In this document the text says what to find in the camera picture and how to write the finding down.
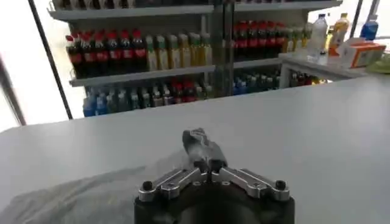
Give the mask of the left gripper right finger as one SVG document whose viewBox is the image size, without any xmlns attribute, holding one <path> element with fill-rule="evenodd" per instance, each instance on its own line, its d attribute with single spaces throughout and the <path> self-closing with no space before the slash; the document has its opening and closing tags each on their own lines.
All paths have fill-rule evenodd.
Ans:
<svg viewBox="0 0 390 224">
<path fill-rule="evenodd" d="M 198 154 L 206 161 L 212 180 L 233 183 L 252 198 L 270 196 L 276 201 L 290 199 L 290 190 L 285 181 L 271 180 L 248 169 L 230 168 L 221 148 L 209 140 L 201 128 L 195 129 L 194 138 L 200 147 Z"/>
</svg>

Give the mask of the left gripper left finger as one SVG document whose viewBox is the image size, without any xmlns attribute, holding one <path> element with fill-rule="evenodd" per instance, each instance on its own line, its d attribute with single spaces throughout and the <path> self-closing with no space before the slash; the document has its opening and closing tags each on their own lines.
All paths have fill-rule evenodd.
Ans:
<svg viewBox="0 0 390 224">
<path fill-rule="evenodd" d="M 202 128 L 185 130 L 182 134 L 183 148 L 190 165 L 174 169 L 154 181 L 145 181 L 138 190 L 140 201 L 153 201 L 162 194 L 168 199 L 176 198 L 180 191 L 192 182 L 205 180 L 209 168 L 209 140 Z"/>
</svg>

